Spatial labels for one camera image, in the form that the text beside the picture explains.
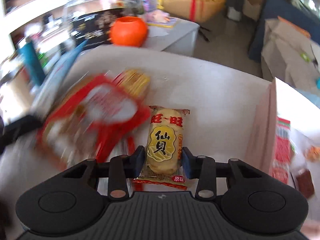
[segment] floor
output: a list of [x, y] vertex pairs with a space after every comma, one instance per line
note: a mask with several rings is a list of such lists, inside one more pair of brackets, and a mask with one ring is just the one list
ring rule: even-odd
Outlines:
[[203, 31], [210, 42], [198, 35], [194, 57], [228, 66], [262, 78], [261, 64], [247, 56], [248, 45], [255, 28], [255, 22], [243, 17], [235, 22], [221, 12], [202, 24], [211, 32]]

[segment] orange bowl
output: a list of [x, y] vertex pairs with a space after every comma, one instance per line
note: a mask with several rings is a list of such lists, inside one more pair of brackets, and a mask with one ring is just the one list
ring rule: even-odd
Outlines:
[[141, 47], [147, 35], [148, 26], [139, 17], [121, 17], [110, 28], [111, 42], [120, 46]]

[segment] red snack package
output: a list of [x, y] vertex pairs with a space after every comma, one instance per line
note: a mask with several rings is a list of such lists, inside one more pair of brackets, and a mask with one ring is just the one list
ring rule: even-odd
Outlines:
[[38, 147], [63, 169], [87, 158], [102, 163], [124, 134], [149, 117], [149, 107], [106, 76], [89, 76], [49, 115], [38, 133]]
[[276, 125], [275, 156], [272, 161], [270, 175], [288, 184], [291, 146], [289, 141], [290, 121], [278, 118]]

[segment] wall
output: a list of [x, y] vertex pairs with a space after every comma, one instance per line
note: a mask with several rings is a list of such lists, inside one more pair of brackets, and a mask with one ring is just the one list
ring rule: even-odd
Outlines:
[[55, 8], [64, 6], [67, 1], [68, 0], [33, 0], [8, 13], [4, 19], [4, 28], [1, 30], [9, 34], [34, 18]]
[[[0, 0], [0, 30], [3, 30], [5, 16], [5, 4], [4, 0]], [[8, 56], [14, 52], [14, 46], [11, 41], [10, 35], [6, 34], [4, 31], [0, 31], [0, 63]]]

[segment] snack bag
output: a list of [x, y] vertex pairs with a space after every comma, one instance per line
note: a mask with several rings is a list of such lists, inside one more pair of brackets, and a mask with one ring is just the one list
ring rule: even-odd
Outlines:
[[104, 162], [121, 137], [145, 122], [150, 109], [103, 74], [73, 86], [38, 133], [40, 152], [65, 169], [88, 158]]
[[146, 161], [136, 183], [162, 184], [186, 190], [181, 167], [182, 137], [186, 109], [153, 108]]
[[290, 121], [278, 118], [276, 124], [275, 156], [270, 167], [270, 175], [288, 184], [291, 145], [289, 140]]
[[144, 100], [150, 86], [150, 77], [137, 69], [128, 69], [120, 73], [114, 82], [132, 97]]
[[305, 153], [305, 158], [308, 161], [316, 162], [320, 160], [320, 147], [311, 146]]

